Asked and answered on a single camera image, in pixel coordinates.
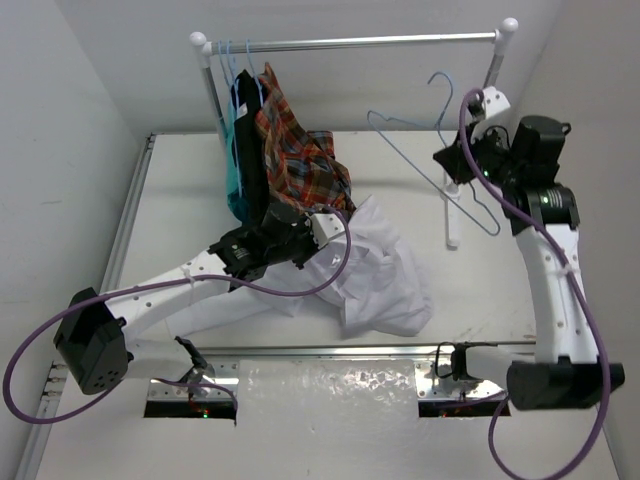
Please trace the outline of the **white shirt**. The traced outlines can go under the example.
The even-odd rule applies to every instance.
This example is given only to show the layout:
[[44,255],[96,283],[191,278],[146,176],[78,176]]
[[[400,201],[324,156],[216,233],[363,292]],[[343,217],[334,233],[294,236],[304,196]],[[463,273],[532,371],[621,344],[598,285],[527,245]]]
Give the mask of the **white shirt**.
[[[342,331],[348,336],[372,330],[417,335],[433,317],[424,264],[373,195],[357,207],[349,229],[352,245],[345,269],[314,297],[338,310]],[[303,305],[312,298],[284,298],[241,288],[173,314],[167,324],[172,334],[185,336],[263,312],[299,319]]]

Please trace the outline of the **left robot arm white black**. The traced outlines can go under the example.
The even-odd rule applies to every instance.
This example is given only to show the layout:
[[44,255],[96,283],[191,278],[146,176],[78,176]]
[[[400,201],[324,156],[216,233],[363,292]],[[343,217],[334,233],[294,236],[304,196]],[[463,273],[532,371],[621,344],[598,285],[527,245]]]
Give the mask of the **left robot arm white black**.
[[261,222],[241,226],[193,259],[125,290],[76,293],[54,336],[54,346],[80,390],[94,395],[130,376],[180,380],[201,360],[182,337],[146,342],[156,323],[197,303],[255,283],[266,270],[291,262],[301,268],[343,235],[344,224],[328,211],[299,213],[273,203]]

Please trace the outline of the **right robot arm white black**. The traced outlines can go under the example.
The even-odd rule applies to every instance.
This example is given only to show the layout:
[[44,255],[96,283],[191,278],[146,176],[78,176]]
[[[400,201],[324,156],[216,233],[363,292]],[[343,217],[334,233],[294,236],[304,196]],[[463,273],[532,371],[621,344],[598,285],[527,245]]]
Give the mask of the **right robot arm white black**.
[[499,376],[523,411],[588,409],[625,382],[623,365],[601,358],[583,309],[577,201],[556,180],[570,131],[568,123],[528,115],[513,140],[503,142],[491,119],[474,119],[433,156],[455,183],[478,180],[499,195],[523,256],[536,322],[535,359],[505,358]]

